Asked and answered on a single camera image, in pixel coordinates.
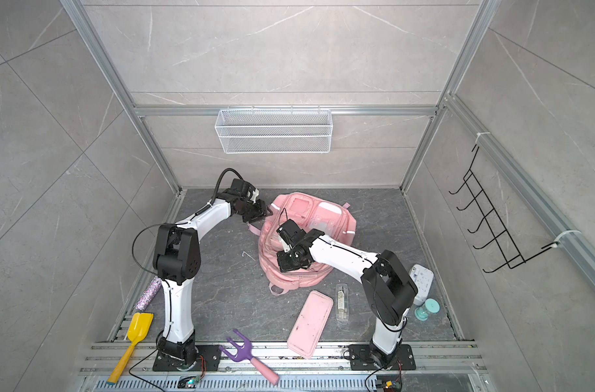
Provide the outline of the pink school backpack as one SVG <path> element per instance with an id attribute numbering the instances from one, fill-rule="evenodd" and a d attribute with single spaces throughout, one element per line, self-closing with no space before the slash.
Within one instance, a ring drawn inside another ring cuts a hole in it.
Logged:
<path id="1" fill-rule="evenodd" d="M 272 202 L 273 214 L 266 217 L 261 229 L 248 226 L 258 237 L 259 262 L 270 281 L 272 295 L 278 297 L 301 287 L 315 286 L 333 271 L 331 266 L 315 262 L 308 269 L 281 272 L 277 258 L 277 253 L 283 250 L 276 233 L 279 226 L 291 219 L 306 232 L 312 229 L 321 230 L 336 241 L 351 245 L 355 237 L 356 219 L 348 211 L 349 206 L 300 192 L 281 194 Z"/>

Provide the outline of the pink pencil case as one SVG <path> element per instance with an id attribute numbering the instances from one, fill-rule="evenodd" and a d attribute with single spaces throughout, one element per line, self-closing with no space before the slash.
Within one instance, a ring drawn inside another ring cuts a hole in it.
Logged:
<path id="1" fill-rule="evenodd" d="M 305 359 L 313 357 L 333 304 L 333 299 L 321 292 L 309 293 L 287 340 L 291 351 Z"/>

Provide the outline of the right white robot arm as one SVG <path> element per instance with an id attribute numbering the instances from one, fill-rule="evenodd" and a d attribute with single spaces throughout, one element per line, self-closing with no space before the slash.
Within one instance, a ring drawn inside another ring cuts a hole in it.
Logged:
<path id="1" fill-rule="evenodd" d="M 340 243 L 322 230 L 308 232 L 293 220 L 276 233 L 283 250 L 277 253 L 281 272 L 306 270 L 319 263 L 361 282 L 377 323 L 370 341 L 371 356 L 381 366 L 391 360 L 402 341 L 407 314 L 418 287 L 395 253 L 371 253 Z"/>

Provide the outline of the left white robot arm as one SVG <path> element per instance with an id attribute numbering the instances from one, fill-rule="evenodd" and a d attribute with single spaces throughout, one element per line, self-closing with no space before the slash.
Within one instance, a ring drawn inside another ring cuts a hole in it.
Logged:
<path id="1" fill-rule="evenodd" d="M 224 191 L 215 189 L 209 202 L 191 216 L 158 227 L 153 267 L 165 297 L 165 325 L 157 342 L 160 354 L 188 364 L 196 359 L 191 306 L 192 283 L 201 267 L 200 240 L 233 215 L 249 224 L 268 214 L 258 189 L 235 178 Z"/>

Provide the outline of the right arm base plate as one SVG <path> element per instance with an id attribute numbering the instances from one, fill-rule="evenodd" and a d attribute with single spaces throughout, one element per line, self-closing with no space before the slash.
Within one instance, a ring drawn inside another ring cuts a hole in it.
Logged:
<path id="1" fill-rule="evenodd" d="M 405 344 L 399 344 L 392 354 L 385 354 L 373 344 L 355 344 L 348 346 L 341 356 L 350 362 L 353 371 L 377 369 L 414 371 L 417 369 L 412 348 Z"/>

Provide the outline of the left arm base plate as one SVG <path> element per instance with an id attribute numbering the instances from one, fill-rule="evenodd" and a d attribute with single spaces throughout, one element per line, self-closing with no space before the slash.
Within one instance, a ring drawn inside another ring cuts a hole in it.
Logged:
<path id="1" fill-rule="evenodd" d="M 172 344 L 158 346 L 158 354 L 153 364 L 154 372 L 215 372 L 219 368 L 222 353 L 218 345 Z"/>

